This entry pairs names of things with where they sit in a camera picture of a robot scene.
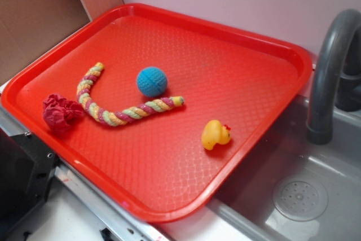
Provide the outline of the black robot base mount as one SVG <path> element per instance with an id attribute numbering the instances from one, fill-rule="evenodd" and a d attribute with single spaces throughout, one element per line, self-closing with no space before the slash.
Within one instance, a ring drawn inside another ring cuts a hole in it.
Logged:
<path id="1" fill-rule="evenodd" d="M 47 202 L 57 160 L 35 134 L 1 130 L 1 240 Z"/>

